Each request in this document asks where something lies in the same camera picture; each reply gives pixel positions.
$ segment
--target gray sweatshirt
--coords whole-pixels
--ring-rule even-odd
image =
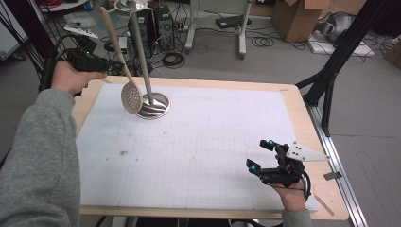
[[[79,226],[75,100],[39,93],[24,113],[0,171],[0,226]],[[312,226],[308,211],[283,211],[285,227]]]

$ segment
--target concrete floor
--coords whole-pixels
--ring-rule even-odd
[[[92,28],[106,36],[97,11]],[[217,28],[216,15],[197,20],[197,26]],[[252,18],[250,28],[270,26],[269,18]],[[126,19],[115,19],[123,26]],[[273,32],[273,28],[260,30]],[[319,72],[329,56],[312,54],[308,47],[274,40],[271,47],[256,47],[247,39],[247,55],[238,57],[237,36],[200,30],[194,49],[185,55],[180,69],[159,68],[166,78],[211,79],[294,84]],[[95,54],[103,57],[99,45]],[[334,88],[330,132],[369,226],[398,226],[401,223],[401,69],[383,59],[380,51],[366,62],[352,57],[342,68]],[[153,71],[152,77],[161,75]],[[0,158],[11,148],[12,138],[24,110],[34,103],[39,80],[30,61],[0,61]],[[99,217],[82,216],[81,226],[95,226]],[[263,220],[267,226],[276,222]],[[350,220],[315,220],[315,226],[352,226]],[[107,218],[103,226],[111,226]]]

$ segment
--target computer tower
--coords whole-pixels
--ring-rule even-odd
[[[139,31],[141,33],[142,46],[144,47],[145,57],[151,58],[153,56],[151,48],[157,37],[156,35],[157,29],[153,21],[153,16],[149,9],[143,9],[141,11],[138,11],[136,14],[138,16]],[[138,56],[135,42],[135,34],[133,33],[133,27],[132,27],[132,19],[130,19],[128,22],[128,29],[130,31],[131,42],[133,49],[135,51],[135,56]]]
[[[174,50],[174,21],[167,6],[159,6],[155,9],[155,20],[160,50]]]

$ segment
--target brown box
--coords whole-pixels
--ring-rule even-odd
[[[277,0],[271,23],[286,42],[305,42],[330,0]]]
[[[384,58],[398,68],[401,68],[401,41],[398,41],[398,44]]]

